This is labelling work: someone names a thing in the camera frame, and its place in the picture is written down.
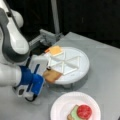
table surface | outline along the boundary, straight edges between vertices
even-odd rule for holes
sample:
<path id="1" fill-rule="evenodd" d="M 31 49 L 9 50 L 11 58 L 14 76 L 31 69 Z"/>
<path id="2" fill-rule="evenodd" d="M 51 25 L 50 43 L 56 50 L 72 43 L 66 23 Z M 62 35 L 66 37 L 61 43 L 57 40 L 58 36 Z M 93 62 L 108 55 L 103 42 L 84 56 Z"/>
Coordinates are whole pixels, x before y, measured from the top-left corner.
<path id="1" fill-rule="evenodd" d="M 86 37 L 69 33 L 56 45 L 75 47 L 90 60 L 87 81 L 77 90 L 93 97 L 102 119 L 117 120 L 120 116 L 120 50 Z M 63 93 L 43 89 L 41 104 L 31 104 L 18 98 L 11 87 L 0 88 L 0 120 L 50 120 L 54 101 Z"/>

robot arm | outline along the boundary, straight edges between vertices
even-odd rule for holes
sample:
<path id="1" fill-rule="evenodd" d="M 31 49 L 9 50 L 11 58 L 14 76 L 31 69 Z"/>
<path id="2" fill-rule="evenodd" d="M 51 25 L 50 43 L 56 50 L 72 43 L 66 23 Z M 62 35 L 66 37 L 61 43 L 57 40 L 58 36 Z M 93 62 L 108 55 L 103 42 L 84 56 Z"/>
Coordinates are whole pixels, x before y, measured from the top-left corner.
<path id="1" fill-rule="evenodd" d="M 9 6 L 5 0 L 0 0 L 0 86 L 12 86 L 18 96 L 33 96 L 34 100 L 42 89 L 44 79 L 36 74 L 38 67 L 31 72 L 25 66 L 18 66 L 28 59 L 29 52 L 29 44 L 20 33 Z"/>

toy tomato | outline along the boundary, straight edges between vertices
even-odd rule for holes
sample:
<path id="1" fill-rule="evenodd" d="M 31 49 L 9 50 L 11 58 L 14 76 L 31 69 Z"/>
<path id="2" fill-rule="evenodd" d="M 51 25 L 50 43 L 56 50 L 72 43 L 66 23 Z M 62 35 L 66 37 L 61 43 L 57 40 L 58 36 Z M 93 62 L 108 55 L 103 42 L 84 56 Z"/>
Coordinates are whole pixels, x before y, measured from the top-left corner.
<path id="1" fill-rule="evenodd" d="M 77 115 L 82 119 L 88 120 L 91 114 L 92 114 L 92 110 L 87 105 L 81 105 L 77 109 Z"/>

yellow object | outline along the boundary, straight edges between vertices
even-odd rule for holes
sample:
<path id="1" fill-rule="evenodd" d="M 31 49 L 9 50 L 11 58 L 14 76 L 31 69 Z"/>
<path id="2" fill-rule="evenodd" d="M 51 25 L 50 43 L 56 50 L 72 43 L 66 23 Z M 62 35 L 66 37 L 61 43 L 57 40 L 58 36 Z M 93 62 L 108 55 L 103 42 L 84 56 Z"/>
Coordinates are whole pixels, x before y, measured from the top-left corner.
<path id="1" fill-rule="evenodd" d="M 60 46 L 53 46 L 51 48 L 48 48 L 45 52 L 50 52 L 52 55 L 56 55 L 62 52 Z"/>

toy food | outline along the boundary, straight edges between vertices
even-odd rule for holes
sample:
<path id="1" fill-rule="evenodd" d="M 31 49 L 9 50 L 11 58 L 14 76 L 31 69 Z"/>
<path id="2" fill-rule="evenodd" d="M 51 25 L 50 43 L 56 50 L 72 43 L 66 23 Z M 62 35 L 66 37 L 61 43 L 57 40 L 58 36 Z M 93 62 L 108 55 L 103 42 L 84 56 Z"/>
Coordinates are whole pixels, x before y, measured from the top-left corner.
<path id="1" fill-rule="evenodd" d="M 47 69 L 43 73 L 43 77 L 49 83 L 54 83 L 56 80 L 58 80 L 61 77 L 61 75 L 62 75 L 62 73 L 60 73 L 56 70 L 53 70 L 53 69 Z"/>
<path id="2" fill-rule="evenodd" d="M 70 114 L 67 116 L 67 120 L 89 120 L 92 115 L 92 110 L 87 105 L 76 105 Z"/>
<path id="3" fill-rule="evenodd" d="M 53 46 L 53 47 L 48 48 L 45 52 L 46 53 L 50 52 L 51 55 L 56 55 L 56 54 L 61 53 L 62 50 L 61 50 L 61 47 L 59 46 Z"/>

